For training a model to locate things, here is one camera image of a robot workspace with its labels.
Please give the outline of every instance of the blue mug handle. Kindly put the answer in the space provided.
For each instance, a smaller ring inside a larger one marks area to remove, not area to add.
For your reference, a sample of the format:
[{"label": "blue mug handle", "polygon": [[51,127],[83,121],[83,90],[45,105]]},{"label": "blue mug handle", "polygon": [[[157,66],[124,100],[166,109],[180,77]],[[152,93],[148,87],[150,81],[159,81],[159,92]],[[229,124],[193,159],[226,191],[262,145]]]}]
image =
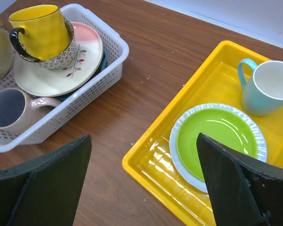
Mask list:
[{"label": "blue mug handle", "polygon": [[238,75],[239,75],[239,80],[240,80],[240,83],[242,85],[242,88],[244,89],[245,86],[246,86],[246,80],[245,80],[244,73],[243,73],[243,67],[242,67],[243,64],[246,64],[251,68],[251,73],[254,72],[256,67],[258,67],[258,65],[255,63],[255,61],[248,59],[248,58],[243,59],[239,62],[239,64],[238,64]]}]

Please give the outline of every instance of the black mug handle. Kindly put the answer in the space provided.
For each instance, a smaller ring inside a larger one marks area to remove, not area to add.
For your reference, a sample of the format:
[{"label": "black mug handle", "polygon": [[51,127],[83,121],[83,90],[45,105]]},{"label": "black mug handle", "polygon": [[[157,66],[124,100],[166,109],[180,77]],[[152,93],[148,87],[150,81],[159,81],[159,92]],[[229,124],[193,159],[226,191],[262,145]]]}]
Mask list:
[{"label": "black mug handle", "polygon": [[20,44],[20,41],[19,41],[19,33],[22,33],[24,34],[25,33],[25,30],[23,27],[16,27],[16,28],[13,28],[10,32],[9,32],[9,39],[10,39],[10,42],[11,44],[13,45],[13,47],[15,48],[15,50],[23,56],[23,58],[26,58],[27,60],[29,61],[32,61],[32,62],[40,62],[41,60],[38,59],[38,58],[35,58],[31,55],[29,55],[25,49],[23,49],[23,47],[21,46]]}]

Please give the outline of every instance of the pinkish mug handle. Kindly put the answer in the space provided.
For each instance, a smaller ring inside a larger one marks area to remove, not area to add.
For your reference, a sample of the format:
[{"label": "pinkish mug handle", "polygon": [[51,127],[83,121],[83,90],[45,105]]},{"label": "pinkish mug handle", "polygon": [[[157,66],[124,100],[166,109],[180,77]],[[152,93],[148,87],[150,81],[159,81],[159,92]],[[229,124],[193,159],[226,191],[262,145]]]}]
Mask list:
[{"label": "pinkish mug handle", "polygon": [[31,105],[33,108],[39,108],[42,106],[53,106],[57,107],[62,102],[51,97],[41,97],[31,101]]}]

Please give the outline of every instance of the green plate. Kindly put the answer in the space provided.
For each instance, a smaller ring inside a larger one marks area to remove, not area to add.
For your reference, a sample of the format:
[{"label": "green plate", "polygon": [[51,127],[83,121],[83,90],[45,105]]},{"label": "green plate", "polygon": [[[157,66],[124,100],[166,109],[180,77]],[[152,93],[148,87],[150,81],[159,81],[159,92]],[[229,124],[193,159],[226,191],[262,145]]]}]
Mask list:
[{"label": "green plate", "polygon": [[196,147],[199,133],[236,151],[257,157],[256,139],[239,116],[217,108],[197,111],[182,123],[177,135],[177,151],[185,168],[199,180],[204,181]]}]

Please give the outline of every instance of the yellow tray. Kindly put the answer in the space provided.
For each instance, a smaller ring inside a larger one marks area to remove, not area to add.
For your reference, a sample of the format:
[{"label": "yellow tray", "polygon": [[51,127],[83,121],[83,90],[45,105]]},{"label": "yellow tray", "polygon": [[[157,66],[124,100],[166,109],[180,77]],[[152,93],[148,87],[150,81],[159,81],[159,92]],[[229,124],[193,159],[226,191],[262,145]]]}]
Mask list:
[{"label": "yellow tray", "polygon": [[[224,103],[243,110],[237,65],[244,58],[257,64],[269,60],[233,42],[221,42],[123,159],[124,169],[187,225],[215,225],[215,220],[208,195],[188,184],[172,163],[171,128],[196,105]],[[249,68],[244,71],[251,75]],[[265,136],[267,162],[283,168],[283,108],[251,117]]]}]

